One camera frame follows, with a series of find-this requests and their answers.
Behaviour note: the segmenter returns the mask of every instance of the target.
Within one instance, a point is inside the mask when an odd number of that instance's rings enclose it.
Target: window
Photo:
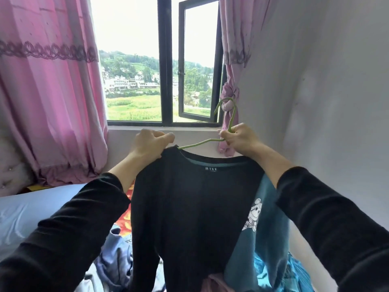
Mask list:
[[[91,0],[109,125],[220,126],[218,0]]]

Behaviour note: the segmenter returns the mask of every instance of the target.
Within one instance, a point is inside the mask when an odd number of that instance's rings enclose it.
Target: teal shirt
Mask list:
[[[224,270],[235,292],[272,291],[288,261],[289,219],[277,207],[278,192],[264,175],[238,242]]]

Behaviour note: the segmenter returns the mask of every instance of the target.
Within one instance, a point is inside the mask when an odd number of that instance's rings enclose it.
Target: tufted headboard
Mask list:
[[[32,182],[30,166],[23,161],[12,137],[0,127],[0,197],[15,195]]]

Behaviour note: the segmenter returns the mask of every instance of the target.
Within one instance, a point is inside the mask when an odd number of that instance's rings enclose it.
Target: cartoon mouse graphic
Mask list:
[[[256,199],[254,204],[255,205],[251,207],[249,217],[247,218],[247,221],[245,222],[242,231],[248,228],[251,228],[252,231],[254,232],[257,231],[257,221],[262,209],[261,199],[260,198]]]

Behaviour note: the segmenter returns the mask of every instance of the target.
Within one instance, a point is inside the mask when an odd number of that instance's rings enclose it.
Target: sky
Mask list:
[[[172,0],[172,55],[178,59],[178,3]],[[99,50],[159,58],[157,0],[91,0]],[[219,3],[188,9],[185,60],[213,67]]]

